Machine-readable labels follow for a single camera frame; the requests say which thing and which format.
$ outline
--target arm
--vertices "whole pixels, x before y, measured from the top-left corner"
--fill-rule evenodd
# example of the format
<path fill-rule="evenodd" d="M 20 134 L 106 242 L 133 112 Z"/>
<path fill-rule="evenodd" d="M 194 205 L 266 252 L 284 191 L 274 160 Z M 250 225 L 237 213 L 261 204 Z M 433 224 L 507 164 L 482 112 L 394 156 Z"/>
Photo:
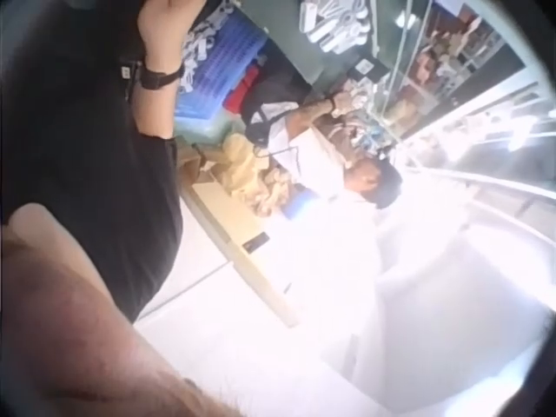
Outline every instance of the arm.
<path fill-rule="evenodd" d="M 146 67 L 171 74 L 182 63 L 182 44 L 205 0 L 148 0 L 137 21 L 147 54 Z M 144 135 L 169 139 L 174 132 L 174 108 L 179 81 L 162 89 L 144 89 L 137 83 L 131 108 Z"/>
<path fill-rule="evenodd" d="M 286 116 L 286 131 L 288 132 L 289 140 L 293 140 L 309 129 L 316 119 L 327 113 L 332 113 L 335 109 L 340 114 L 348 113 L 353 109 L 352 98 L 348 92 L 342 91 L 333 98 L 301 106 L 299 109 L 289 113 Z"/>

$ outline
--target blue tray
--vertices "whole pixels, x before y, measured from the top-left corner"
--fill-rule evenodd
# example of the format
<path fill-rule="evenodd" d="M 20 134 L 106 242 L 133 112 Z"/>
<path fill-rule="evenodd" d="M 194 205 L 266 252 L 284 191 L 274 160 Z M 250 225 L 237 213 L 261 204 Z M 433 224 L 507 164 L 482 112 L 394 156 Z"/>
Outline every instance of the blue tray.
<path fill-rule="evenodd" d="M 207 60 L 195 71 L 193 91 L 178 95 L 175 118 L 212 119 L 266 41 L 263 30 L 239 10 L 232 12 L 216 34 Z"/>

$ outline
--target hand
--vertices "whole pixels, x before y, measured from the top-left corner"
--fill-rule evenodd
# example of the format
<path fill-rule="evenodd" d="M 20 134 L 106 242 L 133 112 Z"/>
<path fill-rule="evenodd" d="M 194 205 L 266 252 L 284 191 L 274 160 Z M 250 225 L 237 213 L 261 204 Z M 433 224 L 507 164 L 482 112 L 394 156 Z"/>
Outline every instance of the hand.
<path fill-rule="evenodd" d="M 336 94 L 332 98 L 332 100 L 334 101 L 334 106 L 336 107 L 336 110 L 341 115 L 345 115 L 350 111 L 355 110 L 351 94 L 349 94 L 347 91 L 342 91 Z"/>
<path fill-rule="evenodd" d="M 173 73 L 182 64 L 182 45 L 206 0 L 147 0 L 137 26 L 149 70 Z"/>

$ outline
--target black device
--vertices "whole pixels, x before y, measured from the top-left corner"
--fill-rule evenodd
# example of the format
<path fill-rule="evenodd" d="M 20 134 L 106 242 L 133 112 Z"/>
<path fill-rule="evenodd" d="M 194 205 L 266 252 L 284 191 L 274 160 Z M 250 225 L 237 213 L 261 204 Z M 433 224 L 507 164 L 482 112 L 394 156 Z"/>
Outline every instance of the black device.
<path fill-rule="evenodd" d="M 185 65 L 182 63 L 179 70 L 172 73 L 172 74 L 164 74 L 163 72 L 154 72 L 147 68 L 147 66 L 143 63 L 139 82 L 141 83 L 144 89 L 161 89 L 166 85 L 173 83 L 175 80 L 178 80 L 183 77 L 185 73 Z"/>

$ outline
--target person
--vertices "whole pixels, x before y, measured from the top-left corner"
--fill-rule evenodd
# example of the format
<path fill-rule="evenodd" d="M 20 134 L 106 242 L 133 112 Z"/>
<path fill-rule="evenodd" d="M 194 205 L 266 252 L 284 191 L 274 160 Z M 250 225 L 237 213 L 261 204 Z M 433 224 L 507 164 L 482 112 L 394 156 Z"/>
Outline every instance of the person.
<path fill-rule="evenodd" d="M 160 88 L 142 77 L 131 106 L 105 21 L 63 6 L 28 62 L 23 100 L 3 103 L 18 115 L 2 146 L 0 394 L 10 415 L 239 415 L 184 381 L 131 324 L 182 237 L 171 75 L 202 6 L 145 2 L 144 74 L 170 77 Z"/>
<path fill-rule="evenodd" d="M 346 164 L 347 153 L 338 146 L 345 141 L 332 143 L 315 127 L 324 115 L 345 115 L 352 110 L 347 91 L 301 107 L 296 103 L 265 103 L 254 113 L 246 136 L 266 147 L 268 155 L 295 181 L 319 197 L 329 199 L 347 191 L 383 209 L 400 193 L 400 173 L 387 159 L 360 156 Z"/>

